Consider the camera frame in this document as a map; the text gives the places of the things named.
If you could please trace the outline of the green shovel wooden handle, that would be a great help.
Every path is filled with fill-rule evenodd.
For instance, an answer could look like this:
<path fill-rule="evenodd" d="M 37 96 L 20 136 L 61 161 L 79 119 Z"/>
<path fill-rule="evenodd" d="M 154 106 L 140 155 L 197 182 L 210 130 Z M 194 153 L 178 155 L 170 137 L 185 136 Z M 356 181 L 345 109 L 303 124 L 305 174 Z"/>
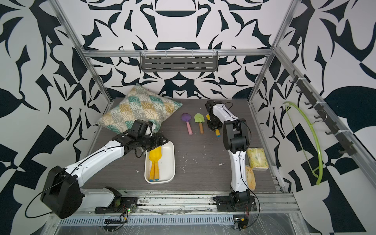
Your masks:
<path fill-rule="evenodd" d="M 194 120 L 199 124 L 200 134 L 204 134 L 203 123 L 205 122 L 204 116 L 201 113 L 197 113 L 194 116 Z"/>

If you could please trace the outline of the yellow shovel blue tip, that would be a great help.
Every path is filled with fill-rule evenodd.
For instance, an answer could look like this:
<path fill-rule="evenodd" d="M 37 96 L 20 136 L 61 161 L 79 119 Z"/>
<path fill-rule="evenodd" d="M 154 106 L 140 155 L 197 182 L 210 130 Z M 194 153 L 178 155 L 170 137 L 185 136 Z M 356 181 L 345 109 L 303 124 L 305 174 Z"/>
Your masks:
<path fill-rule="evenodd" d="M 162 147 L 155 148 L 149 152 L 149 160 L 152 162 L 150 173 L 149 173 L 149 181 L 159 181 L 160 173 L 159 173 L 159 160 L 162 157 Z"/>

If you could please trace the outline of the white storage box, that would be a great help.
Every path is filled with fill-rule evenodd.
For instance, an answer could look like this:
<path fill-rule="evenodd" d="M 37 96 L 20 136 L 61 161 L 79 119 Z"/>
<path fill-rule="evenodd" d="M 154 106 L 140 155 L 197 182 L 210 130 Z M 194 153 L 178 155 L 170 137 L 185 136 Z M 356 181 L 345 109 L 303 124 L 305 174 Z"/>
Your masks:
<path fill-rule="evenodd" d="M 170 183 L 175 177 L 175 148 L 172 142 L 161 146 L 162 147 L 162 157 L 159 160 L 159 181 L 150 182 L 149 173 L 151 169 L 152 162 L 149 160 L 149 152 L 146 153 L 145 160 L 145 180 L 149 184 L 167 184 Z"/>

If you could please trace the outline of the purple shovel pink handle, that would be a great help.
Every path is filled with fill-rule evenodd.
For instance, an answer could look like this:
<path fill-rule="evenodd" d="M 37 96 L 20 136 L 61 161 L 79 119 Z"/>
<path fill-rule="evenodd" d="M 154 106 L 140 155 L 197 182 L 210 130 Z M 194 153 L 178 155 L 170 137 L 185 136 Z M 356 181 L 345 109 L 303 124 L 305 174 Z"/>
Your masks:
<path fill-rule="evenodd" d="M 181 115 L 181 120 L 183 120 L 186 125 L 187 125 L 187 130 L 188 130 L 188 134 L 191 136 L 193 135 L 193 131 L 192 131 L 192 128 L 191 128 L 191 125 L 190 125 L 190 120 L 191 120 L 191 115 L 188 114 L 188 113 L 183 113 Z"/>

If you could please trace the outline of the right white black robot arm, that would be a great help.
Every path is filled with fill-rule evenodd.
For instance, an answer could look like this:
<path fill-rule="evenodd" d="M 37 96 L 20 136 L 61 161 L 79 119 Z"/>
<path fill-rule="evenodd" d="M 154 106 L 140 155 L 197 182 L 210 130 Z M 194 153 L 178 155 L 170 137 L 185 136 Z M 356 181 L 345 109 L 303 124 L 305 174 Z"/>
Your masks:
<path fill-rule="evenodd" d="M 223 144 L 231 162 L 231 189 L 229 194 L 232 206 L 251 202 L 251 189 L 246 179 L 245 155 L 251 141 L 251 131 L 247 122 L 232 114 L 221 101 L 209 100 L 205 104 L 210 119 L 211 130 L 223 128 Z"/>

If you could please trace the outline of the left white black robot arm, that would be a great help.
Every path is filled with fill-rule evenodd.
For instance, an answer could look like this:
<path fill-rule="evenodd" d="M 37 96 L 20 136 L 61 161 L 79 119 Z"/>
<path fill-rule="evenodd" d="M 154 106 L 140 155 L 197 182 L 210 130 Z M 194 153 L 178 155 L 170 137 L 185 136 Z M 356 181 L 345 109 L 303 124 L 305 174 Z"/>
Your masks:
<path fill-rule="evenodd" d="M 154 132 L 152 122 L 136 120 L 132 127 L 114 136 L 104 147 L 66 167 L 56 166 L 48 173 L 41 201 L 60 219 L 78 210 L 101 207 L 118 209 L 121 194 L 112 187 L 84 189 L 85 183 L 113 161 L 138 148 L 149 152 L 168 143 Z"/>

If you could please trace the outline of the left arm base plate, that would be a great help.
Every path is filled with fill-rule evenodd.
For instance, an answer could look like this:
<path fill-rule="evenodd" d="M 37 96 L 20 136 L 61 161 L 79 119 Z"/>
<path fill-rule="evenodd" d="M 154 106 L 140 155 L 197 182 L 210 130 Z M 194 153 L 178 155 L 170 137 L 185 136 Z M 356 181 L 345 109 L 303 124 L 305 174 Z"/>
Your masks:
<path fill-rule="evenodd" d="M 105 213 L 124 213 L 126 211 L 134 211 L 137 208 L 138 198 L 137 197 L 122 197 L 115 198 L 115 200 L 110 203 L 108 207 L 96 207 L 96 214 Z"/>

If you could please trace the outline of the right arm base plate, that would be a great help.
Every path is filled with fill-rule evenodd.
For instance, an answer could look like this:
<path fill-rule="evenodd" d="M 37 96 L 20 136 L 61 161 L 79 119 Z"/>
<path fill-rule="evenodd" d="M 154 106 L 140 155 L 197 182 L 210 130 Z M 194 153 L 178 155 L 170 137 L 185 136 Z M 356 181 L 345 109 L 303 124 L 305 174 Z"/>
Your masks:
<path fill-rule="evenodd" d="M 246 209 L 250 212 L 256 212 L 258 210 L 254 196 L 250 196 L 249 203 L 231 202 L 230 196 L 215 196 L 213 197 L 213 200 L 216 203 L 216 208 L 219 212 L 245 212 Z"/>

